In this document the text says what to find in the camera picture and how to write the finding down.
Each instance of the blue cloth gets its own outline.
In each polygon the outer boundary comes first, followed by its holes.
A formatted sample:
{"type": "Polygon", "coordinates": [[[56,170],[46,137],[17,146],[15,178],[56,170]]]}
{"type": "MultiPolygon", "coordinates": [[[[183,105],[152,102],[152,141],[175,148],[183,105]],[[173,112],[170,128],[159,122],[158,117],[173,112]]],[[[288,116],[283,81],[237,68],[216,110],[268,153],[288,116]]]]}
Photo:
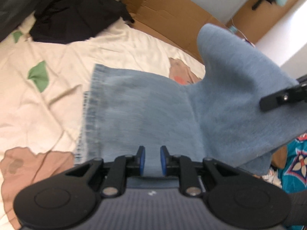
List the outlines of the blue cloth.
{"type": "Polygon", "coordinates": [[[160,147],[266,174],[271,153],[306,130],[307,103],[261,112],[261,97],[297,85],[250,44],[207,24],[197,39],[205,78],[183,86],[159,75],[96,65],[78,162],[146,148],[145,176],[161,176],[160,147]]]}
{"type": "MultiPolygon", "coordinates": [[[[287,193],[307,189],[307,134],[287,145],[288,155],[284,169],[278,171],[282,189],[287,193]]],[[[291,226],[289,230],[302,230],[304,226],[291,226]]]]}

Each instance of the cable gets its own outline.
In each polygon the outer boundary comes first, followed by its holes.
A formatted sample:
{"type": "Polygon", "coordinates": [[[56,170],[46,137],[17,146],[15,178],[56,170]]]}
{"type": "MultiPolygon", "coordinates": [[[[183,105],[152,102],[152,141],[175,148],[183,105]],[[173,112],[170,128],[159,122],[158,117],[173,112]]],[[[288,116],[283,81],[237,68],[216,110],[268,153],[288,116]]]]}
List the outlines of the cable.
{"type": "Polygon", "coordinates": [[[244,36],[244,38],[248,41],[248,39],[247,39],[247,37],[245,36],[245,34],[243,34],[242,33],[242,31],[241,30],[239,30],[236,26],[235,26],[235,24],[233,23],[233,19],[231,18],[231,22],[232,22],[232,25],[244,36]]]}

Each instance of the metal screw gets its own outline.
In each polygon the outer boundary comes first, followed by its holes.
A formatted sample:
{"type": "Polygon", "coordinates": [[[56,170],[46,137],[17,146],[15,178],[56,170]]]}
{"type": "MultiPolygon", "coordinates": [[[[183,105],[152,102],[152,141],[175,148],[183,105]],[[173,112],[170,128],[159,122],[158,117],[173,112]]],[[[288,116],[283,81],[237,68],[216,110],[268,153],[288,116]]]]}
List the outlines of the metal screw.
{"type": "Polygon", "coordinates": [[[197,196],[201,194],[201,189],[198,187],[189,187],[187,188],[187,190],[185,191],[188,195],[191,196],[197,196]]]}
{"type": "Polygon", "coordinates": [[[106,187],[102,190],[102,193],[107,196],[113,196],[118,193],[118,189],[115,187],[106,187]]]}
{"type": "Polygon", "coordinates": [[[150,196],[154,196],[154,195],[156,195],[156,194],[157,194],[157,192],[156,192],[156,191],[154,191],[154,190],[152,190],[152,191],[148,192],[148,195],[150,195],[150,196]]]}

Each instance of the light blue denim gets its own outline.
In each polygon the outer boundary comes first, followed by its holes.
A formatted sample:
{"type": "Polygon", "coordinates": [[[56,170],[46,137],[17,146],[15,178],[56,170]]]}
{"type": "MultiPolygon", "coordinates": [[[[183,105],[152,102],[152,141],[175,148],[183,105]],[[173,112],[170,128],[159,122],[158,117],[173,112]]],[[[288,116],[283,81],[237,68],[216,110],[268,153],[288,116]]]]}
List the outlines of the light blue denim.
{"type": "Polygon", "coordinates": [[[159,75],[96,65],[77,163],[146,148],[145,176],[161,176],[160,147],[211,157],[257,175],[271,153],[307,129],[307,103],[262,112],[262,97],[297,85],[266,56],[211,24],[197,38],[205,78],[183,86],[159,75]]]}

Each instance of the bed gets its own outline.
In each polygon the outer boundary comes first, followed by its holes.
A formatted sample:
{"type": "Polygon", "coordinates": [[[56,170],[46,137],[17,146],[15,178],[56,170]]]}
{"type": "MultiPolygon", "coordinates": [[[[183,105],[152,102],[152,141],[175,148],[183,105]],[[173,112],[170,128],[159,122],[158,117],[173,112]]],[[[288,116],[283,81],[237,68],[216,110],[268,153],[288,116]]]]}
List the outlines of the bed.
{"type": "Polygon", "coordinates": [[[0,228],[18,229],[12,209],[23,187],[73,166],[83,94],[96,63],[169,77],[169,58],[203,78],[203,64],[120,19],[94,38],[33,42],[33,15],[0,43],[0,228]]]}

